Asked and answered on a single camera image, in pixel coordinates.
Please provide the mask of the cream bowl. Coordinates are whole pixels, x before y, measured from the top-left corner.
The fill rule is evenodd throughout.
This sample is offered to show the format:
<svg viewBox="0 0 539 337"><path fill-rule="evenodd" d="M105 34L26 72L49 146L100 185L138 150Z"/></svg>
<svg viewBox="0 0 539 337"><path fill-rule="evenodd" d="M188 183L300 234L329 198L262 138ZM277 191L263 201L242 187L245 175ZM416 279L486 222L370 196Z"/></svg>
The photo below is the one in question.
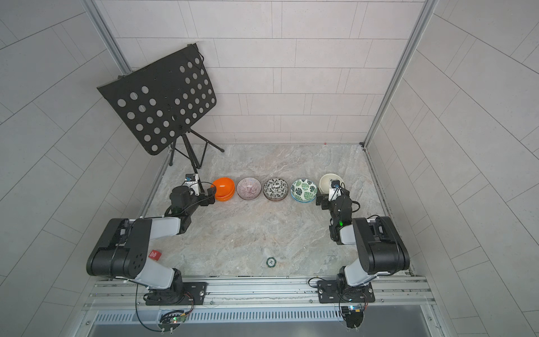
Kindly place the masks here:
<svg viewBox="0 0 539 337"><path fill-rule="evenodd" d="M318 190L321 192L321 194L327 195L330 192L331 181L333 181L333 180L337 180L340 183L344 182L344 180L337 174L325 174L325 175L323 175L320 178L319 184L318 184Z"/></svg>

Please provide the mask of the small green leaf bowl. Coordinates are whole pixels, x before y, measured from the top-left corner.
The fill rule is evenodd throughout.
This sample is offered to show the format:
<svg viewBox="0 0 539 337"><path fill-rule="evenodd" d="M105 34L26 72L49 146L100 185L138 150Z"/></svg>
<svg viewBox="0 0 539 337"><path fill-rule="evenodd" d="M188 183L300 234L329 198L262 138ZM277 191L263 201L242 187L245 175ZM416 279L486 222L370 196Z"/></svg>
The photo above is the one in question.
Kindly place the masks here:
<svg viewBox="0 0 539 337"><path fill-rule="evenodd" d="M291 184L291 196L298 202L308 203L316 199L318 188L307 178L300 178Z"/></svg>

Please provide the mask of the orange bowl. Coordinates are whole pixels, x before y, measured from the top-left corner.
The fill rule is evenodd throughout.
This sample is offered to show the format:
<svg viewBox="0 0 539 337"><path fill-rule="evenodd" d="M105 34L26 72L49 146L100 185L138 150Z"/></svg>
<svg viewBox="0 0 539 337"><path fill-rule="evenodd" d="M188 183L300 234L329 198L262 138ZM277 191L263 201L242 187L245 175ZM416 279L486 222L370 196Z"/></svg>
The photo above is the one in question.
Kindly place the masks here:
<svg viewBox="0 0 539 337"><path fill-rule="evenodd" d="M230 200L235 193L235 184L231 178L222 177L213 182L216 187L216 200L226 202Z"/></svg>

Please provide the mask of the black floral bowl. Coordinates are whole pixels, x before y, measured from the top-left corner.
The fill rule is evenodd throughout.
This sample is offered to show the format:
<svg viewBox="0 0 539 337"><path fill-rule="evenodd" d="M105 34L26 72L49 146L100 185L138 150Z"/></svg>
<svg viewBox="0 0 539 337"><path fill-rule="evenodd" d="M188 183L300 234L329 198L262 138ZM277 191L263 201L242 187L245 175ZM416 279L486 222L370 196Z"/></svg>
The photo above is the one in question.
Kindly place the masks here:
<svg viewBox="0 0 539 337"><path fill-rule="evenodd" d="M270 178L263 185L262 191L270 201L281 201L288 195L289 184L282 178Z"/></svg>

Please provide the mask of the purple striped bowl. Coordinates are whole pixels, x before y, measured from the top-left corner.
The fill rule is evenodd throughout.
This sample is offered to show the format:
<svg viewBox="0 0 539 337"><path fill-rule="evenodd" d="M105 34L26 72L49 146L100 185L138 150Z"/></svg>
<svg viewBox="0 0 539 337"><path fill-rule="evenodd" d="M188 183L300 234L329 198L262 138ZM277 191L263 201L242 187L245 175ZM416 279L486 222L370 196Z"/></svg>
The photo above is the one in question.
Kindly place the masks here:
<svg viewBox="0 0 539 337"><path fill-rule="evenodd" d="M236 190L241 199L253 200L262 192L262 185L257 178L246 177L238 182Z"/></svg>

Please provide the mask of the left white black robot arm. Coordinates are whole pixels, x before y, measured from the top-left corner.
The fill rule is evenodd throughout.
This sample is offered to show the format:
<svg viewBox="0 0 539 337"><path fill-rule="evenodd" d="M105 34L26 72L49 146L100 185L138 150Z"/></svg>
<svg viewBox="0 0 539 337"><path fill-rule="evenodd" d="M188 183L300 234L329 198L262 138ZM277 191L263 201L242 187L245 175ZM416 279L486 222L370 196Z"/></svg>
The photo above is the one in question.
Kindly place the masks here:
<svg viewBox="0 0 539 337"><path fill-rule="evenodd" d="M181 287L181 273L150 258L152 240L184 234L197 208L215 203L216 187L181 185L170 195L171 206L161 217L113 218L105 226L86 262L91 276L127 279L148 289Z"/></svg>

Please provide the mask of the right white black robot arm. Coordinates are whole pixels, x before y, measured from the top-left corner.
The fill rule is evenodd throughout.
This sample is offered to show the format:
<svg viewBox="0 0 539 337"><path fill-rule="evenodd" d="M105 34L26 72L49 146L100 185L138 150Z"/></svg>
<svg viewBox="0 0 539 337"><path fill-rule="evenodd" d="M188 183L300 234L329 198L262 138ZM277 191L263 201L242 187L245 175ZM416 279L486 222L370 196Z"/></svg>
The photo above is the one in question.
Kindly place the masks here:
<svg viewBox="0 0 539 337"><path fill-rule="evenodd" d="M338 273L342 289L366 286L379 275L393 275L410 266L409 253L392 219L379 215L354 218L355 204L347 194L332 197L319 193L316 198L316 205L330 213L331 239L338 245L357 248L357 259Z"/></svg>

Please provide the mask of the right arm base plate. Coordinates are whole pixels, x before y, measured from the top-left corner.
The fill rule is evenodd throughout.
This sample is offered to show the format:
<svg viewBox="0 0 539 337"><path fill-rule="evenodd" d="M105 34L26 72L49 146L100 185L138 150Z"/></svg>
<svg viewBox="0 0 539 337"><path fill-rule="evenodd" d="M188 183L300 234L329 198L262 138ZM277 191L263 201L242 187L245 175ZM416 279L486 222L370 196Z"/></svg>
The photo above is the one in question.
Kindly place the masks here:
<svg viewBox="0 0 539 337"><path fill-rule="evenodd" d="M318 279L315 285L320 303L374 303L376 301L371 283L348 286L335 280Z"/></svg>

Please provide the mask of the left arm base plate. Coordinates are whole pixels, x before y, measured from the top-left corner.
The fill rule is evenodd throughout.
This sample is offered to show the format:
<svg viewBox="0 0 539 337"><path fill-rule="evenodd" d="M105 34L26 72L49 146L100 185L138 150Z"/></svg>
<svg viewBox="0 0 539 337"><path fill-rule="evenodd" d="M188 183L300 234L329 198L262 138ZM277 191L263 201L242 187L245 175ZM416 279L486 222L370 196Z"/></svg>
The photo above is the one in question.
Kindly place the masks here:
<svg viewBox="0 0 539 337"><path fill-rule="evenodd" d="M207 282L187 282L180 289L173 284L169 289L150 289L143 299L146 306L201 306L208 285Z"/></svg>

